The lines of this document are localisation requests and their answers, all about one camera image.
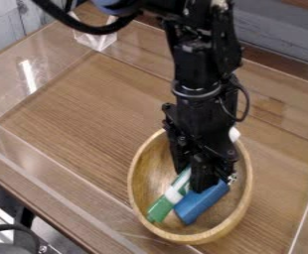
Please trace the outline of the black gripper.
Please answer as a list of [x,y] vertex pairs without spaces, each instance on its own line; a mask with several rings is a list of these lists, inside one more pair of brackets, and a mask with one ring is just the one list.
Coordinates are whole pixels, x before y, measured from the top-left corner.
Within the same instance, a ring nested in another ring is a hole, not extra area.
[[218,183],[234,171],[237,151],[230,140],[237,110],[240,85],[227,80],[214,89],[189,89],[178,82],[171,91],[177,103],[165,103],[163,128],[175,173],[191,165],[190,187],[197,193]]

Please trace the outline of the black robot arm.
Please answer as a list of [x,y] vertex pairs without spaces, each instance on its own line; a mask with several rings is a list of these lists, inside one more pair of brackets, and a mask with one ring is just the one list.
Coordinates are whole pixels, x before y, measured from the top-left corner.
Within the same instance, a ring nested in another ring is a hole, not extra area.
[[230,129],[242,86],[234,71],[242,49],[234,32],[232,0],[91,0],[116,20],[90,25],[51,0],[32,2],[64,25],[92,35],[123,29],[144,12],[161,21],[174,62],[171,92],[177,101],[162,105],[175,171],[191,168],[190,187],[201,192],[234,174],[238,155]]

